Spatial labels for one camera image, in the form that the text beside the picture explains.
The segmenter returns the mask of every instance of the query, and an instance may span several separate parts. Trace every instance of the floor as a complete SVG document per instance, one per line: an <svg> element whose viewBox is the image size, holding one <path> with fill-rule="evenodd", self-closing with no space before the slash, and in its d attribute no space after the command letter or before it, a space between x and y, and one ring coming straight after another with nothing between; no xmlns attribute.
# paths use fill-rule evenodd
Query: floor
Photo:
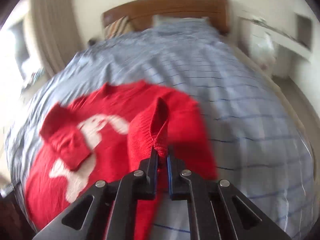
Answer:
<svg viewBox="0 0 320 240"><path fill-rule="evenodd" d="M313 148L315 158L320 157L320 120L313 110L312 106L305 98L301 90L290 79L272 78L273 81L281 88L282 93L292 105L299 119L306 128L306 132Z"/></svg>

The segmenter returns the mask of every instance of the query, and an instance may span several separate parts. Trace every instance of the bed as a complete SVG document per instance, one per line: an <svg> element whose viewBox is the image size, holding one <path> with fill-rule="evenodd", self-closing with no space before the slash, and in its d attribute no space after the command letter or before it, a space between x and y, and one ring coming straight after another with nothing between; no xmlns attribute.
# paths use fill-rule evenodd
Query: bed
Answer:
<svg viewBox="0 0 320 240"><path fill-rule="evenodd" d="M208 17L152 28L152 16ZM137 0L102 14L103 26L129 16L138 32L75 55L29 103L5 142L16 197L27 215L24 186L42 145L39 129L60 102L140 79L198 101L219 177L238 187L293 239L318 218L313 155L303 125L279 88L232 44L228 0ZM150 239L190 239L187 204L165 198Z"/></svg>

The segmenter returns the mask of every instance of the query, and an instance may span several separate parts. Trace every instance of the red knit sweater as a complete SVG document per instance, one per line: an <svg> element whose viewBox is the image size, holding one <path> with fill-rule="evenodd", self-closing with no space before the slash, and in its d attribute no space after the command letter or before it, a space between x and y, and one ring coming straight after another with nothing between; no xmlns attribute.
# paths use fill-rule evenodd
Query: red knit sweater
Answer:
<svg viewBox="0 0 320 240"><path fill-rule="evenodd" d="M44 144L25 190L28 213L38 229L97 180L112 182L136 170L152 146L160 156L159 187L166 187L168 145L188 169L207 179L217 177L197 103L184 93L143 81L105 84L66 108L55 105L40 135ZM135 240L148 236L160 199L138 201Z"/></svg>

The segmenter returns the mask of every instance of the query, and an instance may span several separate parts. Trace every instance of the beige curtain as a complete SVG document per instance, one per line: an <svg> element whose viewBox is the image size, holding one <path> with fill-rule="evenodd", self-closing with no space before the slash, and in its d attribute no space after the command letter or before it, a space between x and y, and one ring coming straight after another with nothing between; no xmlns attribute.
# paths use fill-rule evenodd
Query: beige curtain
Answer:
<svg viewBox="0 0 320 240"><path fill-rule="evenodd" d="M29 29L28 50L36 50L51 77L83 49L71 0L30 0L25 21L25 28Z"/></svg>

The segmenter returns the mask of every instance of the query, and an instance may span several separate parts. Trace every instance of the bedsheet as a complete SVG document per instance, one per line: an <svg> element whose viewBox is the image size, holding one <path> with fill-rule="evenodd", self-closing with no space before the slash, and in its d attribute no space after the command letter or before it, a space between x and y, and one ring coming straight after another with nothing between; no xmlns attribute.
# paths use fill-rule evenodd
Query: bedsheet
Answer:
<svg viewBox="0 0 320 240"><path fill-rule="evenodd" d="M238 187L293 239L318 217L311 149L258 72L240 63L206 23L161 25L128 33L76 54L36 93L5 141L17 199L42 141L39 129L57 102L113 85L171 86L199 102L220 178ZM164 199L151 239L190 239L187 204Z"/></svg>

